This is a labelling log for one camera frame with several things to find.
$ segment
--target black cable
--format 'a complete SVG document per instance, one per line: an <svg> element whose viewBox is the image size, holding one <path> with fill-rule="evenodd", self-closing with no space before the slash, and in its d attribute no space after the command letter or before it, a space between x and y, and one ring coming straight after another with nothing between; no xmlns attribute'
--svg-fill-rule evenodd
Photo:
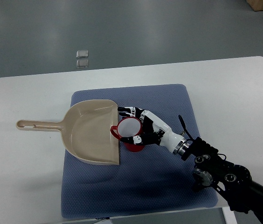
<svg viewBox="0 0 263 224"><path fill-rule="evenodd" d="M223 155L223 156L225 156L225 159L224 159L224 160L226 160L226 159L227 159L227 157L226 157L226 155L225 155L225 154L218 153L218 155Z"/></svg>
<svg viewBox="0 0 263 224"><path fill-rule="evenodd" d="M180 123L181 123L181 126L183 127L183 130L186 132L186 134L188 135L188 137L190 138L190 140L194 140L193 138L192 138L192 136L189 134L189 132L187 131L187 129L186 129L186 124L184 123L184 120L183 120L183 118L182 118L182 116L181 115L178 115L178 118L179 118L179 121L180 121Z"/></svg>

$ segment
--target mug handle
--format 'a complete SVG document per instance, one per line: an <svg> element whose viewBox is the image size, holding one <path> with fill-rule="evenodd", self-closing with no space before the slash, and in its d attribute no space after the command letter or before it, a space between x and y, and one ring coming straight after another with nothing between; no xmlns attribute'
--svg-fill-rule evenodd
<svg viewBox="0 0 263 224"><path fill-rule="evenodd" d="M118 135L117 133L115 133L114 130L117 131L117 126L111 126L110 131L111 131L112 135L113 135L116 139L120 140L119 135Z"/></svg>

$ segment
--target beige dustpan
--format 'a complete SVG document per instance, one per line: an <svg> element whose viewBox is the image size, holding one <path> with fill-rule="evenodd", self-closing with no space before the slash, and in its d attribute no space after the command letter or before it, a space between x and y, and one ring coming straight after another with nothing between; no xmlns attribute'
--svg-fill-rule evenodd
<svg viewBox="0 0 263 224"><path fill-rule="evenodd" d="M110 127L118 123L117 104L93 99L73 105L61 122L19 120L20 130L60 131L67 151L80 161L94 165L119 165L118 140Z"/></svg>

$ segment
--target white robotic hand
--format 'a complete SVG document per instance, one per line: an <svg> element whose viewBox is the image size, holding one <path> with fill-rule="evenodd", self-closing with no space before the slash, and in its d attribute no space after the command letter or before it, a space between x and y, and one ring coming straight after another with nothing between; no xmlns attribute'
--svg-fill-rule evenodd
<svg viewBox="0 0 263 224"><path fill-rule="evenodd" d="M144 134L131 137L122 137L120 141L135 145L157 144L165 146L171 153L176 153L186 139L175 134L169 125L150 111L137 107L118 107L119 115L136 117L141 120Z"/></svg>

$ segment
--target dustpan handle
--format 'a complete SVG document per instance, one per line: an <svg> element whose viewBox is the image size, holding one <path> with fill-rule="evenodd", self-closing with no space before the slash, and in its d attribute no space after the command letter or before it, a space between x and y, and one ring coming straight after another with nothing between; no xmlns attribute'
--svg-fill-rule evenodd
<svg viewBox="0 0 263 224"><path fill-rule="evenodd" d="M16 127L20 130L28 131L54 131L62 130L61 122L45 122L36 120L19 120Z"/></svg>

